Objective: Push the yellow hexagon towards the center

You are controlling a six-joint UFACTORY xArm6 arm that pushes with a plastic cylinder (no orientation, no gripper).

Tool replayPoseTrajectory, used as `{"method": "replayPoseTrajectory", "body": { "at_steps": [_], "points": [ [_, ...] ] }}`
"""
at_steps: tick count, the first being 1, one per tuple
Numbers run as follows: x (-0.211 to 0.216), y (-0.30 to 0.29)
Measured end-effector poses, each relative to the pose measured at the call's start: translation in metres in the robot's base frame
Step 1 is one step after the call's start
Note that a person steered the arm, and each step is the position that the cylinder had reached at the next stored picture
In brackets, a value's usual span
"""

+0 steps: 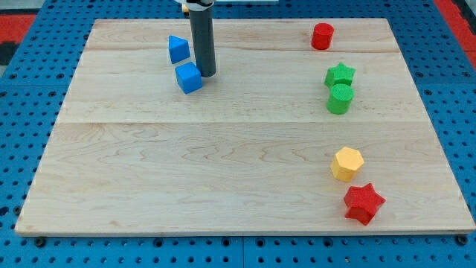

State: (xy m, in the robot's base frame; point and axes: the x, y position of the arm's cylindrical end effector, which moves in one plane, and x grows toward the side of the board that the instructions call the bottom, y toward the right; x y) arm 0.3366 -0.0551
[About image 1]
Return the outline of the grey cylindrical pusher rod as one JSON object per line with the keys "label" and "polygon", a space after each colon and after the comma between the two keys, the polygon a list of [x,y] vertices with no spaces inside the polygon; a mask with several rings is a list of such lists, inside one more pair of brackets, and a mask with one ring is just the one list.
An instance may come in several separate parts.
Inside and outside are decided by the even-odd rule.
{"label": "grey cylindrical pusher rod", "polygon": [[213,6],[201,11],[190,10],[189,14],[196,67],[201,76],[212,77],[216,73]]}

